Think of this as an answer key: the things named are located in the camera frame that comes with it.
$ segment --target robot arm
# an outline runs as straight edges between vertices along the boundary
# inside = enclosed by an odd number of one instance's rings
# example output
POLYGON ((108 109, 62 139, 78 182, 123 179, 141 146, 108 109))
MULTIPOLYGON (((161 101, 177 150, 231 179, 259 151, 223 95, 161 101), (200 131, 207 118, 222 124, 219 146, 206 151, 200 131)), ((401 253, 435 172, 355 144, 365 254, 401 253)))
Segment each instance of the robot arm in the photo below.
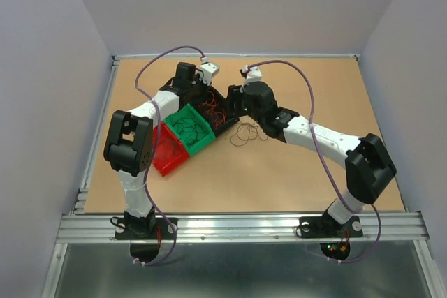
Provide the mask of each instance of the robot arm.
MULTIPOLYGON (((245 67, 241 74, 244 83, 228 88, 232 112, 239 117, 250 116, 269 137, 316 151, 309 121, 295 111, 278 106, 271 88, 261 82, 259 69, 245 67)), ((329 225, 340 228, 365 204, 376 201, 394 178, 396 168, 376 135, 347 135, 316 124, 313 129, 323 156, 346 169, 347 190, 343 198, 348 208, 337 198, 323 215, 329 225)))
POLYGON ((155 225, 154 209, 145 195, 144 176, 151 163, 152 132, 161 120, 181 110, 186 104, 206 94, 219 66, 207 62, 179 63, 175 76, 153 97, 128 112, 116 111, 112 115, 104 148, 104 158, 117 171, 126 208, 125 226, 134 232, 151 232, 155 225), (156 103, 161 120, 156 114, 156 103), (133 140, 124 136, 132 135, 133 140))

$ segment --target green bin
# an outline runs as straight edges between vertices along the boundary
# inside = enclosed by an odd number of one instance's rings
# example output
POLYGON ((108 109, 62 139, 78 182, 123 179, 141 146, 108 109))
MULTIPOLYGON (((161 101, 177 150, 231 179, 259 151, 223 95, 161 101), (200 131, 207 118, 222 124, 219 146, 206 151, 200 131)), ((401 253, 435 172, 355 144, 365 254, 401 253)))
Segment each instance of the green bin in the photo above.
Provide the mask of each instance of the green bin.
POLYGON ((190 104, 164 119, 169 129, 193 156, 216 139, 211 126, 190 104))

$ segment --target white wall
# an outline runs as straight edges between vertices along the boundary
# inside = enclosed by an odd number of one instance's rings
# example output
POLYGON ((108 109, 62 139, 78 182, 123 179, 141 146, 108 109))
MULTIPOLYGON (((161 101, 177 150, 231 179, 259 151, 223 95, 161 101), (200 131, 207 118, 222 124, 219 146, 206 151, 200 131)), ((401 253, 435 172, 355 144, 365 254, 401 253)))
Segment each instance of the white wall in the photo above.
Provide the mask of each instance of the white wall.
POLYGON ((39 297, 110 55, 81 0, 0 4, 0 297, 39 297))
POLYGON ((391 0, 84 0, 113 54, 360 52, 391 0))
POLYGON ((447 0, 393 0, 360 67, 397 180, 447 283, 447 0))

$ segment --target wooden board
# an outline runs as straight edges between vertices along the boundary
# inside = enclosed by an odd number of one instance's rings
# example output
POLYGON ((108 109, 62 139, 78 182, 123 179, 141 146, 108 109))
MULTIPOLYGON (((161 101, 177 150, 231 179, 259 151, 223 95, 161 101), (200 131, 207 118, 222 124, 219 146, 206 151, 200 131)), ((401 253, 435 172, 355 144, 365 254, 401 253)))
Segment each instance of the wooden board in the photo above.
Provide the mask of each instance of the wooden board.
MULTIPOLYGON (((308 76, 314 89, 314 122, 340 133, 379 134, 357 62, 354 59, 288 59, 308 76)), ((141 77, 140 86, 155 94, 175 74, 179 61, 161 59, 141 77)), ((221 72, 213 85, 224 95, 229 85, 241 84, 239 69, 261 59, 215 59, 221 72)), ((107 111, 105 130, 91 178, 86 213, 119 213, 124 196, 117 174, 103 158, 110 117, 115 110, 130 110, 145 102, 134 89, 134 79, 147 60, 120 62, 107 111)), ((272 87, 278 104, 308 117, 309 92, 292 68, 266 65, 263 80, 272 87)), ((217 139, 167 177, 152 168, 149 189, 156 203, 166 212, 264 212, 324 211, 336 195, 317 155, 307 149, 278 140, 259 139, 235 147, 229 136, 217 139)), ((344 189, 344 170, 328 161, 340 188, 344 189)), ((377 201, 380 210, 403 210, 396 183, 377 201)))

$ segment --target plastic bin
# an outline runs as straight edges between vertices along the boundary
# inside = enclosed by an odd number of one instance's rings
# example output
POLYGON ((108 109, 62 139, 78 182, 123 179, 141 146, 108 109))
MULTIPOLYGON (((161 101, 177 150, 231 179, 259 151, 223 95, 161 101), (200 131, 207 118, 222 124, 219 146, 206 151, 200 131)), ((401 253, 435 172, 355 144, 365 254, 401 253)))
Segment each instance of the plastic bin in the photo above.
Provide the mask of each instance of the plastic bin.
POLYGON ((204 99, 192 105, 211 126, 216 137, 239 121, 239 118, 229 115, 226 99, 213 86, 209 87, 204 99))
POLYGON ((216 139, 211 126, 190 105, 164 119, 166 125, 182 141, 190 156, 197 154, 216 139))
MULTIPOLYGON (((154 128, 152 133, 153 145, 155 145, 156 141, 156 130, 157 127, 154 128)), ((165 177, 188 158, 188 151, 182 142, 177 139, 164 122, 161 122, 159 145, 152 160, 154 167, 160 172, 161 176, 165 177)))

